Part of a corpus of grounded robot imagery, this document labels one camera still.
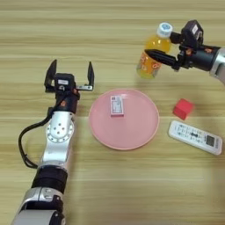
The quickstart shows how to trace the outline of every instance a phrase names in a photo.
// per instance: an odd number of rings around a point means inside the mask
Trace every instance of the table surface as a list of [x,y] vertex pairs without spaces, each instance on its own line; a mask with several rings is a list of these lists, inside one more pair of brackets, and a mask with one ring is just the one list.
[[[205,43],[224,46],[223,0],[5,0],[0,9],[0,224],[11,223],[35,175],[22,163],[18,135],[54,103],[43,86],[53,59],[59,72],[73,73],[78,83],[86,82],[89,61],[96,74],[95,91],[82,93],[76,116],[64,198],[68,224],[225,224],[225,155],[210,155],[167,135],[170,122],[178,120],[174,105],[186,98],[195,107],[185,122],[224,138],[223,84],[196,69],[175,73],[163,66],[151,81],[135,74],[145,40],[162,21],[180,32],[196,18]],[[177,52],[174,46],[171,53]],[[140,149],[109,149],[88,128],[91,104],[118,88],[142,91],[159,110],[158,132]],[[44,127],[24,139],[36,162],[45,144]]]

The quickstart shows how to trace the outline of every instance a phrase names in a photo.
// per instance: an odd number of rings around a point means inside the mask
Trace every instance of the white remote control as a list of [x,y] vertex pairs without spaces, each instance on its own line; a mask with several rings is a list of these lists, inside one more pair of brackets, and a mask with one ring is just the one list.
[[171,122],[169,136],[214,155],[221,153],[221,137],[175,120]]

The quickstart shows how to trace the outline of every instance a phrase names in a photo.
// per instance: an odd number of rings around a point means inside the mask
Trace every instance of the pink plate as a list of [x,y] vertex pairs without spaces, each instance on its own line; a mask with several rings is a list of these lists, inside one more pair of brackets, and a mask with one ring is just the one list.
[[[111,96],[121,95],[124,116],[111,116]],[[114,90],[101,95],[92,105],[89,125],[93,135],[106,146],[129,150],[149,142],[155,135],[159,115],[155,104],[143,93]]]

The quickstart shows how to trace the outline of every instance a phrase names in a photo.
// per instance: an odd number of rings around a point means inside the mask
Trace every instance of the bottle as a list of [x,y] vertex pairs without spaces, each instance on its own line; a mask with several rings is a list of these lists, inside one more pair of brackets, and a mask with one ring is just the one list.
[[[147,40],[144,49],[156,49],[168,53],[171,49],[171,33],[172,25],[161,23],[156,34]],[[156,76],[160,67],[160,62],[153,60],[143,51],[136,70],[141,77],[150,79]]]

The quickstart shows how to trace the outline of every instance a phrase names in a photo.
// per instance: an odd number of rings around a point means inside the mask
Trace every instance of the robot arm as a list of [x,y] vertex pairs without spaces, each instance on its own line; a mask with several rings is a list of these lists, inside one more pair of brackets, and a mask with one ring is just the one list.
[[[47,145],[29,189],[11,225],[65,225],[63,194],[69,173],[72,140],[75,135],[74,116],[79,91],[92,91],[94,73],[91,62],[88,70],[89,84],[76,86],[71,74],[55,74],[56,61],[47,71],[46,92],[55,92],[56,104],[46,127]],[[24,161],[31,162],[26,156]]]
[[176,71],[180,67],[197,68],[208,71],[209,74],[225,84],[225,48],[203,45],[203,29],[197,20],[187,22],[181,34],[172,33],[171,42],[179,44],[178,58],[165,52],[146,49],[146,54]]

